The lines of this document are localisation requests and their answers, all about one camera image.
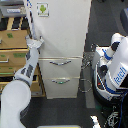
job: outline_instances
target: white cabinet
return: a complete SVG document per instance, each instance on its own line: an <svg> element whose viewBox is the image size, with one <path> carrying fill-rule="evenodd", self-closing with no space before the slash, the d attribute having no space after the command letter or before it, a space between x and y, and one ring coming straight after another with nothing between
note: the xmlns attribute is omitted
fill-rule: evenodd
<svg viewBox="0 0 128 128"><path fill-rule="evenodd" d="M91 0L30 0L30 2L36 37L39 39L42 36L45 41L41 47L39 65L47 98L76 97ZM24 4L30 29L33 31L26 0ZM62 82L60 86L56 82L49 81L52 78L71 80Z"/></svg>

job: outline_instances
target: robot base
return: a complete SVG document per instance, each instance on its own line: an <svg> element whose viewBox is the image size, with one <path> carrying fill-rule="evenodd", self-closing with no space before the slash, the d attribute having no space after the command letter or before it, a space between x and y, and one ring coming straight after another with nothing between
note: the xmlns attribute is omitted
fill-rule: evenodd
<svg viewBox="0 0 128 128"><path fill-rule="evenodd" d="M105 99L100 93L98 92L95 84L95 79L94 79L94 70L92 69L91 71L91 78L92 78L92 89L93 89L93 94L96 98L96 100L103 106L106 107L112 107L112 106L117 106L120 103L119 99L112 99L111 101Z"/></svg>

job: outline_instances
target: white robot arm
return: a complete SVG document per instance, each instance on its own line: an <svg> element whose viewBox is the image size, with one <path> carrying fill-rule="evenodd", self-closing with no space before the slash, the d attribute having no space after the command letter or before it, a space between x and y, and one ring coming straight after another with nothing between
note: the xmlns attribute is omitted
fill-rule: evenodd
<svg viewBox="0 0 128 128"><path fill-rule="evenodd" d="M26 65L16 72L14 80L4 88L1 96L0 128L25 128L20 122L20 113L31 99L30 86L38 57L37 48L30 49L26 55Z"/></svg>

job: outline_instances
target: white robot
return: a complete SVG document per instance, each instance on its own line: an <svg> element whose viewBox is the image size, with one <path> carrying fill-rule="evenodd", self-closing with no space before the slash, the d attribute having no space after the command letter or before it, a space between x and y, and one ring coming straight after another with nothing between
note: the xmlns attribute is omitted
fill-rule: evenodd
<svg viewBox="0 0 128 128"><path fill-rule="evenodd" d="M122 26L128 33L128 11L122 10ZM96 47L92 62L93 89L106 103L117 104L128 90L128 37L115 33L110 47Z"/></svg>

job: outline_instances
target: floor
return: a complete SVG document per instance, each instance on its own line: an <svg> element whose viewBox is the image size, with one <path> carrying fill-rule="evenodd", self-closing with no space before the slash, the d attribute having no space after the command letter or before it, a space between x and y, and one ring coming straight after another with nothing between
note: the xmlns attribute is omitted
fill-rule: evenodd
<svg viewBox="0 0 128 128"><path fill-rule="evenodd" d="M85 54L92 53L92 44L109 46L111 36L116 32L126 36L120 22L120 12L126 7L127 0L106 0L103 3L92 0ZM92 90L88 91L91 87L89 66L81 71L81 79L84 80L80 80L80 88L86 90L86 93L79 90L76 99L32 98L28 113L21 120L22 123L28 128L42 125L79 125L82 128L92 128L90 116L95 115L103 128L106 119L101 114L101 106L94 98Z"/></svg>

